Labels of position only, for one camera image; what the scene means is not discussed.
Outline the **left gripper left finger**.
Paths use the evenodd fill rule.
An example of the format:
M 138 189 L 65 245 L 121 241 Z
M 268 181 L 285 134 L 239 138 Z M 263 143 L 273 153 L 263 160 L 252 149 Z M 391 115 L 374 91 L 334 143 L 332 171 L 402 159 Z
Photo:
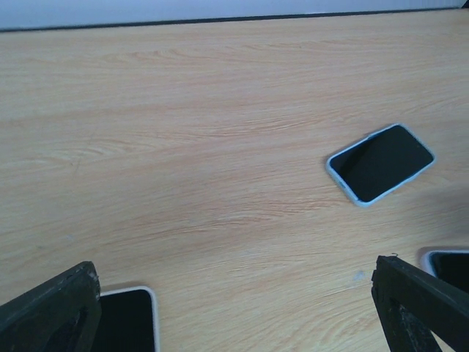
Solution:
M 1 305 L 1 350 L 90 351 L 100 316 L 98 275 L 83 261 Z

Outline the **lilac phone case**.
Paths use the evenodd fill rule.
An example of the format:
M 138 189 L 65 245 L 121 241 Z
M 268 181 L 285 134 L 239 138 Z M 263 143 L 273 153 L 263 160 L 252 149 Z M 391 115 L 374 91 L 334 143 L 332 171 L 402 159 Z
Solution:
M 419 261 L 423 271 L 468 293 L 468 248 L 428 248 Z

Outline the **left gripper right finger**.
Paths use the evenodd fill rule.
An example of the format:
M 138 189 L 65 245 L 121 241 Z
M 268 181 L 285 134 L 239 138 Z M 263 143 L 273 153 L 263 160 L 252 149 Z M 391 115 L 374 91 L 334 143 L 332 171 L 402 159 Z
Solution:
M 379 256 L 372 298 L 391 351 L 468 350 L 468 294 L 397 256 Z

